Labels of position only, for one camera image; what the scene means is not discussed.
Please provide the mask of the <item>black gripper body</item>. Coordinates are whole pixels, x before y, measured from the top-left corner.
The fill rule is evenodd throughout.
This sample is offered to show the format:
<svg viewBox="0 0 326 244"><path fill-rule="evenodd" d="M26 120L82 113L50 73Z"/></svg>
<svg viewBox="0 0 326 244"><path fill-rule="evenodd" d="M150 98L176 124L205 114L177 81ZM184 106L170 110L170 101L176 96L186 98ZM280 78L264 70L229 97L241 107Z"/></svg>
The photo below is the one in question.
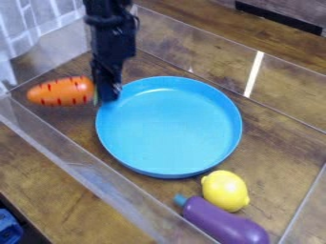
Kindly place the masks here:
<svg viewBox="0 0 326 244"><path fill-rule="evenodd" d="M140 18L129 10L133 0L84 0L84 4L96 61L105 69L120 71L137 54Z"/></svg>

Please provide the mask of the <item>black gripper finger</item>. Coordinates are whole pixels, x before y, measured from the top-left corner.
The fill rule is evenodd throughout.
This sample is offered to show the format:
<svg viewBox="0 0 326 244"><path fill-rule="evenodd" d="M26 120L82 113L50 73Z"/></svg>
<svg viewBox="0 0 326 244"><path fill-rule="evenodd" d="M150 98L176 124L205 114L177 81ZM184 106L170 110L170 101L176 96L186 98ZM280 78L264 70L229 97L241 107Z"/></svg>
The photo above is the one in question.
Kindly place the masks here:
<svg viewBox="0 0 326 244"><path fill-rule="evenodd" d="M124 69L121 66L105 67L98 61L93 62L93 76L97 86L98 100L102 103L116 101L124 89Z"/></svg>

